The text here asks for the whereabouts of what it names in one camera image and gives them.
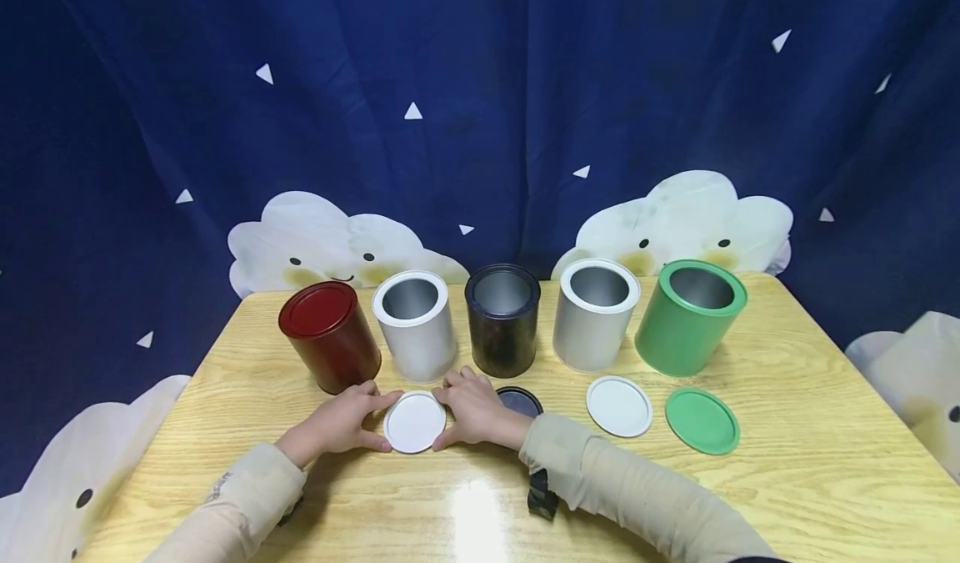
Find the hand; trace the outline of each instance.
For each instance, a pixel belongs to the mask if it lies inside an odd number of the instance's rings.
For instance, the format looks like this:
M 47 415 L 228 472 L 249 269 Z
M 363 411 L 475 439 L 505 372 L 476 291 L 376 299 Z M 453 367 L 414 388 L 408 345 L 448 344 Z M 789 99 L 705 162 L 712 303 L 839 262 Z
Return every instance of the hand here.
M 403 390 L 381 396 L 373 380 L 350 386 L 287 430 L 277 448 L 301 469 L 323 453 L 345 453 L 358 447 L 389 453 L 387 439 L 361 428 L 361 423 L 373 411 L 392 406 L 400 396 Z
M 456 442 L 493 442 L 520 450 L 534 421 L 507 409 L 493 390 L 490 379 L 486 375 L 478 377 L 469 367 L 463 367 L 460 373 L 448 373 L 443 378 L 443 388 L 434 388 L 433 396 L 449 406 L 456 418 L 453 425 L 437 436 L 434 450 L 446 449 Z

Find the green tin can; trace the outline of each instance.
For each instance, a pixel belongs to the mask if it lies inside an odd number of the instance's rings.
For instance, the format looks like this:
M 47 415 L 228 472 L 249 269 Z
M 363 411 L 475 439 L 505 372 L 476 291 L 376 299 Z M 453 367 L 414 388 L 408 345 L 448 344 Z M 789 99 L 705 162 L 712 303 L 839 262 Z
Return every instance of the green tin can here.
M 633 346 L 658 372 L 698 374 L 746 305 L 747 290 L 733 273 L 702 260 L 675 260 L 657 278 Z

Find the black lid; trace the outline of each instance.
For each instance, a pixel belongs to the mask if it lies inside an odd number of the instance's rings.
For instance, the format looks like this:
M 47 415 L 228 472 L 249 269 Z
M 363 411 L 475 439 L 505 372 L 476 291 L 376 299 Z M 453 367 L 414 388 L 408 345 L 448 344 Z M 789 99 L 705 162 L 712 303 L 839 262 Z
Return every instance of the black lid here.
M 527 417 L 537 417 L 543 412 L 543 405 L 529 390 L 519 386 L 503 386 L 497 393 L 500 401 L 507 409 L 523 413 Z

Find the green lid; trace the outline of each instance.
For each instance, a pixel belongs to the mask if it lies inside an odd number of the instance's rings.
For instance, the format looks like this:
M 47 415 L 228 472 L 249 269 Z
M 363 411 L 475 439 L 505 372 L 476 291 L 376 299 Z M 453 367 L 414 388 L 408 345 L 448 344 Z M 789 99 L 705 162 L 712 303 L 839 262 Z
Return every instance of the green lid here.
M 690 448 L 708 455 L 726 455 L 740 441 L 740 424 L 733 412 L 718 397 L 695 388 L 670 394 L 666 421 Z

